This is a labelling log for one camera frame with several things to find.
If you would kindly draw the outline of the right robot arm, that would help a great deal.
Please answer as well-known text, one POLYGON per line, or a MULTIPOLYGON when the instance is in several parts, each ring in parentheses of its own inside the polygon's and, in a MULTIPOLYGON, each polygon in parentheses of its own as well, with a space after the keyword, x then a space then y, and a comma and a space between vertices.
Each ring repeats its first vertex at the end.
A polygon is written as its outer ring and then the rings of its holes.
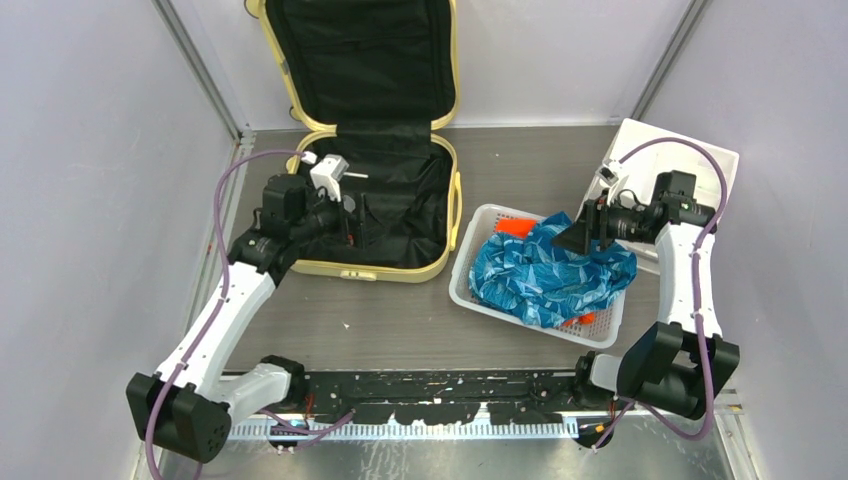
POLYGON ((552 240, 577 254, 606 252, 617 240, 651 244, 659 260, 656 322, 621 357, 579 358, 570 386, 580 407, 618 395, 698 420, 736 370, 740 349, 724 340, 712 303, 716 212, 697 203, 695 186, 695 175, 672 170, 658 174, 647 205, 628 207, 603 192, 552 240))

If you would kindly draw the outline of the orange garment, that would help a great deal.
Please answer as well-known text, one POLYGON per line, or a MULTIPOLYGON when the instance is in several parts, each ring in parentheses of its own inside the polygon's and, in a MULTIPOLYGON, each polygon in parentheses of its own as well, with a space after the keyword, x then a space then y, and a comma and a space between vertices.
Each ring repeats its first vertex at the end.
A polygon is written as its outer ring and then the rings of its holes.
POLYGON ((500 218, 494 227, 495 233, 503 233, 525 239, 535 228, 538 221, 530 218, 500 218))

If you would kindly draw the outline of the white perforated plastic basket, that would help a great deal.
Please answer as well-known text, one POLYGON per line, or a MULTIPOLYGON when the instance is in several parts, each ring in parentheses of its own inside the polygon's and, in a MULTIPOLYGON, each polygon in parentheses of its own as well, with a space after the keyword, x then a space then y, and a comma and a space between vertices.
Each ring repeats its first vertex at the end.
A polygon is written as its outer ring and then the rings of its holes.
POLYGON ((449 295, 454 303, 509 324, 568 340, 591 349, 611 347, 617 340, 618 331, 622 324, 624 293, 620 293, 606 309, 596 311, 592 322, 582 323, 578 320, 567 320, 555 328, 527 324, 519 316, 492 308, 478 298, 472 284, 478 277, 476 272, 482 269, 480 258, 485 255, 484 247, 490 238, 498 233, 498 223, 505 219, 543 221, 545 218, 496 204, 485 204, 477 208, 468 224, 451 272, 449 295))

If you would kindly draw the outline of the yellow hard-shell suitcase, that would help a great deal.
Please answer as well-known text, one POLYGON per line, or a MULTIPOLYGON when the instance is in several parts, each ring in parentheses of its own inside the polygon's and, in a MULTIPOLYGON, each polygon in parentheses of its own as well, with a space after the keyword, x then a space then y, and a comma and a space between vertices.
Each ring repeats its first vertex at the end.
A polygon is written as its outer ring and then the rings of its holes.
POLYGON ((437 276, 462 214, 457 153, 440 135, 460 100, 455 3, 250 1, 246 8, 266 36, 291 113, 307 128, 276 175, 311 180, 301 161, 307 151, 341 155, 347 172, 369 175, 339 182, 344 194, 366 195, 366 248, 324 235, 291 269, 399 283, 437 276))

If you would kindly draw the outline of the white divided organizer tray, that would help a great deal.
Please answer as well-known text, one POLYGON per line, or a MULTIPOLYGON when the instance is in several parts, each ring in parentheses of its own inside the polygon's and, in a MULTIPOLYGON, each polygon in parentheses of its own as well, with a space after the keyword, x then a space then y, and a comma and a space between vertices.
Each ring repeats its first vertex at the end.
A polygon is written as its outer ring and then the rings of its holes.
MULTIPOLYGON (((641 203, 647 204, 652 199, 656 176, 677 170, 694 174, 696 176, 695 200, 699 204, 717 209, 720 201, 720 183, 715 170, 701 153, 679 143, 663 142, 640 150, 624 162, 622 167, 624 178, 618 185, 613 186, 597 173, 601 166, 605 167, 613 161, 620 161, 636 147, 650 140, 666 137, 691 141, 709 152, 722 170, 728 187, 729 200, 738 170, 739 154, 737 152, 628 118, 623 120, 601 165, 596 169, 583 201, 595 199, 605 189, 610 189, 609 193, 613 193, 623 188, 632 190, 641 203)), ((637 256, 640 270, 659 275, 659 259, 653 245, 623 240, 618 242, 637 256)))

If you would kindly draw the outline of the blue patterned garment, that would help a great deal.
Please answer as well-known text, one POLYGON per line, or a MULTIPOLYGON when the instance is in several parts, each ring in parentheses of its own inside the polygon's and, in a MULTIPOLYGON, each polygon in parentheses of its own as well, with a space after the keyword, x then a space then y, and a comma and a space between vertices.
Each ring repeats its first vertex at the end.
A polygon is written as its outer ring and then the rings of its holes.
POLYGON ((617 243, 603 251, 593 243, 588 255, 552 246, 551 239, 571 224, 559 212, 538 221, 525 239, 492 236, 472 284, 478 298, 545 328, 606 309, 635 280, 635 254, 617 243))

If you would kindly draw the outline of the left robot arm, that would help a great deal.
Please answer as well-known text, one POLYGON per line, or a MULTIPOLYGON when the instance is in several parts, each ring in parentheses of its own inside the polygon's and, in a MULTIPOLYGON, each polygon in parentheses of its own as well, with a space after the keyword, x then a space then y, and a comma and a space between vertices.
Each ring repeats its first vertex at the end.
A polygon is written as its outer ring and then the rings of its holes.
POLYGON ((135 374, 126 388, 148 466, 160 447, 199 464, 222 450, 230 429, 272 405, 294 413, 306 403, 302 364, 268 355, 234 380, 222 373, 259 308, 313 240, 336 235, 355 242, 364 217, 360 199, 336 180, 296 174, 272 177, 250 227, 223 255, 222 276, 199 317, 152 374, 135 374))

